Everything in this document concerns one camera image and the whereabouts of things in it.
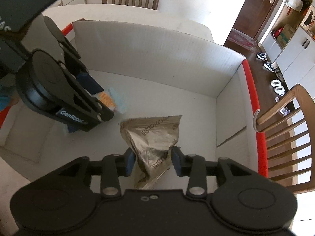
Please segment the blue gloved left hand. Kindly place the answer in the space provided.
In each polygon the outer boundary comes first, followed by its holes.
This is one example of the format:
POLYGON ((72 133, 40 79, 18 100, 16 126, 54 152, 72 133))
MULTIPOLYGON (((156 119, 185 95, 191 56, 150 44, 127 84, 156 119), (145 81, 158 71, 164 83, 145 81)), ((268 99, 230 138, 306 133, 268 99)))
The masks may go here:
POLYGON ((19 102, 19 95, 15 86, 4 86, 0 90, 0 111, 19 102))

